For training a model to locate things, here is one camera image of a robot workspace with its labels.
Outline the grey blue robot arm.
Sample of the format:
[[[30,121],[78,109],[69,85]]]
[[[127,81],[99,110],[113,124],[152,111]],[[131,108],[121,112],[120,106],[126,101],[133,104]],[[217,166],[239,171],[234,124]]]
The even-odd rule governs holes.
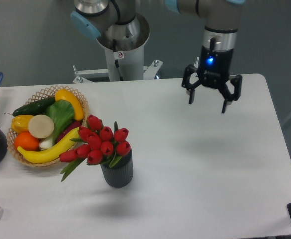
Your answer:
[[[167,0],[167,8],[206,21],[197,65],[188,65],[181,85],[194,100],[199,86],[217,89],[225,106],[239,99],[242,76],[229,73],[241,17],[242,0]],[[76,29],[104,49],[111,81],[144,79],[144,45],[149,23],[133,0],[76,0],[70,18]]]

